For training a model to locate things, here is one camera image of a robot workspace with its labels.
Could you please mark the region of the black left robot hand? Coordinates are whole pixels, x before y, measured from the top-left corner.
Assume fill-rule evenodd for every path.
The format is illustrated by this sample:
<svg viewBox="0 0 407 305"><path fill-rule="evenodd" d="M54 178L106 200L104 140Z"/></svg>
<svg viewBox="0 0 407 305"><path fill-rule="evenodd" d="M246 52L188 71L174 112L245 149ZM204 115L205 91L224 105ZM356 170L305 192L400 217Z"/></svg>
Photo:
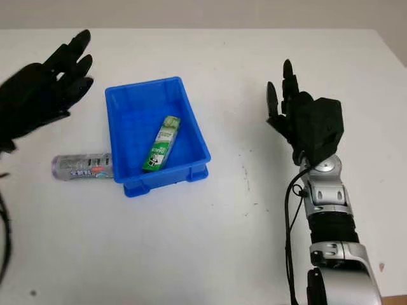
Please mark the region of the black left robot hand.
<svg viewBox="0 0 407 305"><path fill-rule="evenodd" d="M16 149L15 139L71 115L93 85L93 58L83 56L90 40L90 31L81 31L45 62L26 65L1 85L2 153Z"/></svg>

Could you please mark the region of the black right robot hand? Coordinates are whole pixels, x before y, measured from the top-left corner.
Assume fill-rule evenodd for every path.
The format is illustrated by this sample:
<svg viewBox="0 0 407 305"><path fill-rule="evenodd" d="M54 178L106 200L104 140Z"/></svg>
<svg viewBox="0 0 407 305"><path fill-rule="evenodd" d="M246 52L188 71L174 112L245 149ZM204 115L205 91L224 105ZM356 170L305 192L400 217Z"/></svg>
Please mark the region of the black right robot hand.
<svg viewBox="0 0 407 305"><path fill-rule="evenodd" d="M315 166L317 161L310 139L310 123L306 122L314 100L309 93L300 91L292 63L288 59L283 64L282 94L283 101L279 102L273 83L267 82L268 119L266 122L291 145L295 165L300 165L305 159L311 166Z"/></svg>

